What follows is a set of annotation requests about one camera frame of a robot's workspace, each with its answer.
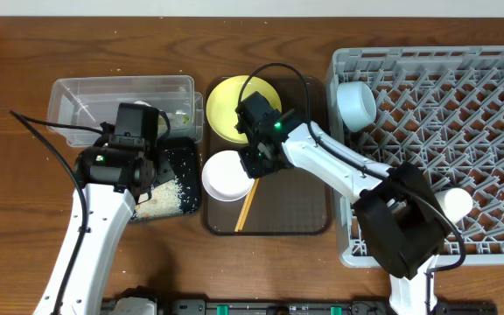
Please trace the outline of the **pile of rice and nuts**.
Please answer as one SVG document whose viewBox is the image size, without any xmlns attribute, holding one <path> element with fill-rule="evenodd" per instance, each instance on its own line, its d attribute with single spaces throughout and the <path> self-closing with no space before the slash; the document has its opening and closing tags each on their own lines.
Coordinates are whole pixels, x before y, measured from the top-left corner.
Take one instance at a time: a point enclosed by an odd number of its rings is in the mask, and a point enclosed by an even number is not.
<svg viewBox="0 0 504 315">
<path fill-rule="evenodd" d="M 166 151 L 174 179 L 154 188 L 150 199 L 136 206 L 133 221 L 192 214 L 200 207 L 195 154 L 189 148 Z"/>
</svg>

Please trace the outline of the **white bowl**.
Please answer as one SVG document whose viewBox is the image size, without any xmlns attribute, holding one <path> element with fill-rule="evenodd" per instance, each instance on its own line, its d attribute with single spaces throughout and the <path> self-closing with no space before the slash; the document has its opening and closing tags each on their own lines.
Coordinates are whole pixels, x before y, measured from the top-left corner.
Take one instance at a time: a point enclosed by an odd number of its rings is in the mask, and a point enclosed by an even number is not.
<svg viewBox="0 0 504 315">
<path fill-rule="evenodd" d="M 255 183 L 245 172 L 236 150 L 213 154 L 203 167 L 201 181 L 210 197 L 223 202 L 241 199 Z"/>
</svg>

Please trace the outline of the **green clear plastic wrapper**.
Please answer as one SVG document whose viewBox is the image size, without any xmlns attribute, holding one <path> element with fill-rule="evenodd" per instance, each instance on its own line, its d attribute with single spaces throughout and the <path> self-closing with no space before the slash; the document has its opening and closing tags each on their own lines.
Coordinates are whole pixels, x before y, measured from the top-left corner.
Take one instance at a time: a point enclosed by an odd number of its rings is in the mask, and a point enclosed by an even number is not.
<svg viewBox="0 0 504 315">
<path fill-rule="evenodd" d="M 190 116 L 183 110 L 168 113 L 170 124 L 173 128 L 187 128 L 191 122 Z"/>
</svg>

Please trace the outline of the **yellow plate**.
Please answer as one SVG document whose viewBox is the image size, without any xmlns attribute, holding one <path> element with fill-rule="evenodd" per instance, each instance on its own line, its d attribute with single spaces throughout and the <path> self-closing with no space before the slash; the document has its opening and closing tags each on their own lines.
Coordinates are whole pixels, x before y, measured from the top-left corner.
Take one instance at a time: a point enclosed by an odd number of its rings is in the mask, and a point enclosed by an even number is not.
<svg viewBox="0 0 504 315">
<path fill-rule="evenodd" d="M 246 136 L 235 128 L 238 122 L 237 98 L 245 83 L 247 75 L 239 75 L 222 80 L 214 87 L 206 103 L 206 118 L 213 131 L 221 138 L 231 143 L 246 144 Z M 282 111 L 282 103 L 276 90 L 265 80 L 253 78 L 245 87 L 242 99 L 253 92 L 259 92 L 268 101 L 273 109 Z"/>
</svg>

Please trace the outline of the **light blue bowl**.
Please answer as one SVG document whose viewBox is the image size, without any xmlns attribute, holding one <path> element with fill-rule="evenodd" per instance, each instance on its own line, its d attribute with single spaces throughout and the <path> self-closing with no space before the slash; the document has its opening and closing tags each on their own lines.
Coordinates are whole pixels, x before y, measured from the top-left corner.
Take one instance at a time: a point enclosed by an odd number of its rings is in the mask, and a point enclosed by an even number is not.
<svg viewBox="0 0 504 315">
<path fill-rule="evenodd" d="M 362 81 L 344 82 L 337 88 L 337 106 L 343 123 L 352 131 L 360 131 L 375 121 L 375 98 Z"/>
</svg>

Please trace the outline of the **white cup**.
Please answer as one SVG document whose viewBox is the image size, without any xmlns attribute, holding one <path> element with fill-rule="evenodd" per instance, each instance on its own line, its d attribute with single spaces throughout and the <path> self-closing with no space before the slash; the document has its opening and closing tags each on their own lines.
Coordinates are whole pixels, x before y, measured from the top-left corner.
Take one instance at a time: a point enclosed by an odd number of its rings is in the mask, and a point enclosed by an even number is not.
<svg viewBox="0 0 504 315">
<path fill-rule="evenodd" d="M 444 216 L 452 223 L 458 223 L 473 209 L 473 198 L 462 188 L 450 188 L 435 194 Z"/>
</svg>

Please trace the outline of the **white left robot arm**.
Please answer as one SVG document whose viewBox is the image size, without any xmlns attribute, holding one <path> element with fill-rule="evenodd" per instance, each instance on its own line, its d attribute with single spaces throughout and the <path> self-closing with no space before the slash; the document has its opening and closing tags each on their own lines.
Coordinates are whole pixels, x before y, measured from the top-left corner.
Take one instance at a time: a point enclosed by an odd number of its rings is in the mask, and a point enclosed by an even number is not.
<svg viewBox="0 0 504 315">
<path fill-rule="evenodd" d="M 163 150 L 92 146 L 75 160 L 66 235 L 36 314 L 97 314 L 118 242 L 140 196 L 172 179 Z"/>
</svg>

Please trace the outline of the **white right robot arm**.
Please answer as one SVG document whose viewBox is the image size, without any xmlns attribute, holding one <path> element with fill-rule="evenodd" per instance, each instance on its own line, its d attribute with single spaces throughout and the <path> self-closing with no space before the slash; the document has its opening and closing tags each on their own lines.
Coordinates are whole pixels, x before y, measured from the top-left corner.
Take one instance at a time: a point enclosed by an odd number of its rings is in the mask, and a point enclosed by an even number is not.
<svg viewBox="0 0 504 315">
<path fill-rule="evenodd" d="M 462 190 L 434 193 L 413 164 L 397 167 L 367 160 L 328 136 L 315 122 L 275 111 L 258 118 L 239 115 L 240 149 L 253 179 L 283 168 L 307 171 L 351 204 L 365 242 L 391 280 L 391 308 L 398 314 L 429 314 L 437 306 L 433 280 L 438 254 L 472 202 Z"/>
</svg>

